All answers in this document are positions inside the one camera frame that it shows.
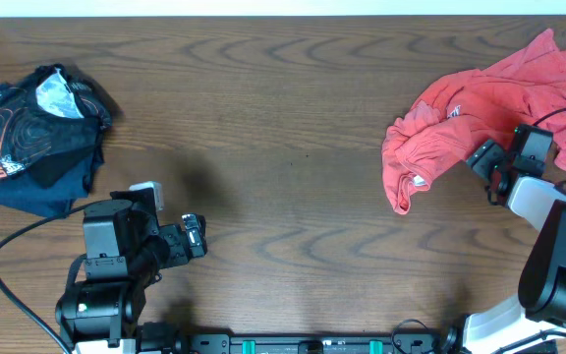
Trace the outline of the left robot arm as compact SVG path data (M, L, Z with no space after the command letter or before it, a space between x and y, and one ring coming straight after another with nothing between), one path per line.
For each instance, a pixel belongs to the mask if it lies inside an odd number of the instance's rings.
M160 225L148 200L113 199L84 210L85 255L73 264L85 280L69 276L55 309L71 353L187 353L190 345L167 323L139 322L146 289L166 268L207 253L206 221L195 213Z

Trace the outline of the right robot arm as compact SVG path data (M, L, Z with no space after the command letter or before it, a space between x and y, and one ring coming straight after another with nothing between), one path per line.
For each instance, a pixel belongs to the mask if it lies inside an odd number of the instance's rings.
M493 206L525 219L538 237L515 295L464 317L441 353L555 353L566 339L566 191L543 179L552 133L521 124L509 147L486 141L467 160Z

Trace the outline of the black patterned folded garment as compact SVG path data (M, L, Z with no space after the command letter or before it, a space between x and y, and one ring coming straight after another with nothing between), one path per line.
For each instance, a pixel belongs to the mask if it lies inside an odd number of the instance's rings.
M27 174L42 188L95 154L112 117L92 83L61 64L0 86L0 182Z

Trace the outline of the red printed t-shirt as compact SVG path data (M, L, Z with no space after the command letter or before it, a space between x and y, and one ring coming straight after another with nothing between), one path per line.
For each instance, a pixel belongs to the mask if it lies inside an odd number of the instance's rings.
M386 130L382 183L394 212L466 160L489 139L508 147L520 124L552 132L554 163L566 171L566 49L552 29L486 69L446 75L431 84Z

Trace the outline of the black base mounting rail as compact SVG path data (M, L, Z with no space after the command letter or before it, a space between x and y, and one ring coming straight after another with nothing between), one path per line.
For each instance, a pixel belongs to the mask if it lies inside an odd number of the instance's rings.
M187 334L163 324L145 324L137 353L175 354L426 354L452 353L460 339L405 321L387 333L234 334L228 330Z

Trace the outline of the navy blue folded garment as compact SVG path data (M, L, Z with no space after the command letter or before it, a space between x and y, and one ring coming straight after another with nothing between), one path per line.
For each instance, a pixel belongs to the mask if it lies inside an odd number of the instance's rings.
M75 200L88 196L94 174L103 162L99 149L49 188L41 188L28 174L4 181L0 183L0 205L42 217L69 211Z

